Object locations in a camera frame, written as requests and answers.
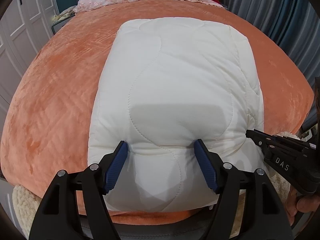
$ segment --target finger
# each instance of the finger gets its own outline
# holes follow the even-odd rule
[[[320,196],[318,195],[305,196],[298,201],[297,209],[303,213],[315,212],[318,209],[319,205],[320,205]]]
[[[288,220],[289,220],[289,223],[290,223],[290,226],[293,225],[294,223],[294,216],[291,216],[288,211],[286,210],[285,213],[287,214],[287,217],[288,217]]]
[[[290,214],[290,216],[295,216],[297,213],[297,196],[296,196],[296,189],[293,187],[290,187],[290,191],[288,193],[287,200],[285,202],[285,208],[287,212]]]

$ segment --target cream fleece blanket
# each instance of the cream fleece blanket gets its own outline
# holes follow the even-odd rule
[[[297,136],[292,135],[291,133],[288,133],[288,132],[282,132],[278,135],[288,136],[288,137],[298,139]],[[289,189],[290,189],[289,182],[287,182],[278,173],[276,173],[276,175],[273,176],[270,180],[271,180],[273,186],[275,187],[282,203],[284,203],[287,196],[288,196]],[[243,210],[244,210],[244,200],[245,200],[244,195],[245,194],[242,194],[239,196],[239,204],[238,204],[235,222],[234,222],[232,232],[231,232],[231,237],[239,234]],[[36,215],[36,211],[37,211],[39,204],[41,202],[41,198],[34,195],[32,192],[27,190],[25,187],[18,185],[18,186],[15,186],[13,189],[12,202],[13,202],[13,208],[16,213],[20,227],[22,228],[25,236],[28,237],[30,234],[30,229],[32,226],[33,219]]]

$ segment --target blue gripper pad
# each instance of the blue gripper pad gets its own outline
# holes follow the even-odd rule
[[[216,191],[218,189],[217,173],[207,157],[206,150],[202,148],[202,145],[198,140],[194,143],[194,149],[197,161],[208,187],[213,191]]]
[[[112,190],[116,182],[119,178],[120,172],[122,170],[122,167],[124,165],[125,160],[128,156],[128,144],[124,142],[118,152],[115,153],[116,156],[113,159],[112,163],[110,164],[110,167],[106,173],[106,185],[105,190],[107,193]]]

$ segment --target bed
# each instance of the bed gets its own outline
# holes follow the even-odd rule
[[[41,49],[23,76],[0,147],[1,170],[11,184],[42,197],[58,170],[72,173],[87,167],[93,103],[116,33],[129,20],[161,17],[220,22],[246,36],[263,92],[265,132],[298,131],[313,91],[289,57],[257,28],[224,8],[199,1],[115,3],[79,12]],[[85,214],[81,195],[78,206]],[[180,220],[188,216],[183,213]]]

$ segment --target white quilt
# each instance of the white quilt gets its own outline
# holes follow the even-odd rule
[[[109,210],[175,212],[216,203],[193,150],[238,169],[267,168],[245,137],[263,131],[263,99],[250,44],[234,28],[193,18],[124,23],[102,71],[89,138],[88,164],[121,140],[128,158]]]

